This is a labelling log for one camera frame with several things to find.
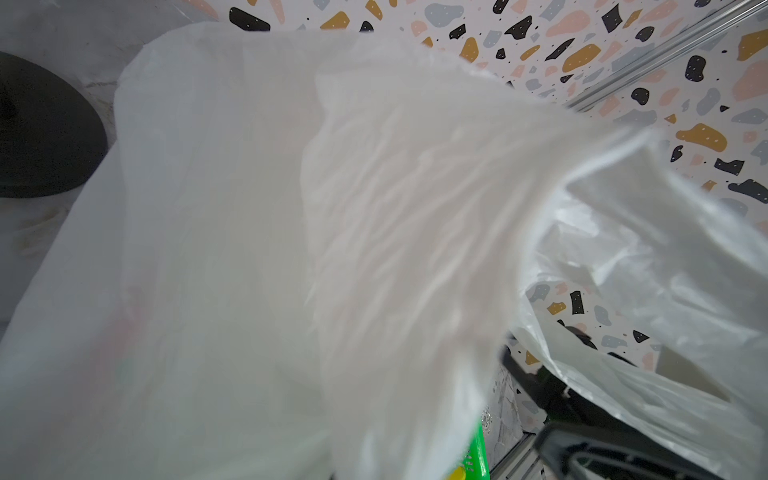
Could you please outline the white plastic bag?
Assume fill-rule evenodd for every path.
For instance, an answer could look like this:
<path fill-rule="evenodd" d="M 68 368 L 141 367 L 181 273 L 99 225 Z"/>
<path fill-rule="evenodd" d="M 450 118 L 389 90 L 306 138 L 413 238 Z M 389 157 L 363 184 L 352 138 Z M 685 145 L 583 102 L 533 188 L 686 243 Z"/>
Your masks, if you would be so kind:
<path fill-rule="evenodd" d="M 1 343 L 5 479 L 442 479 L 515 336 L 767 475 L 767 242 L 660 134 L 379 33 L 146 44 Z"/>

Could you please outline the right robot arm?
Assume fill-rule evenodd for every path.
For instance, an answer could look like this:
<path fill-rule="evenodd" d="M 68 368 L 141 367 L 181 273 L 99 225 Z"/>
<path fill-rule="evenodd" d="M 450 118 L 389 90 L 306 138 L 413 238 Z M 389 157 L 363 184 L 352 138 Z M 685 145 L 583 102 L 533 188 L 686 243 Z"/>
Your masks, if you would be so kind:
<path fill-rule="evenodd" d="M 715 479 L 576 393 L 547 368 L 526 371 L 521 345 L 509 334 L 501 365 L 524 408 L 542 420 L 523 431 L 524 445 L 556 479 Z"/>

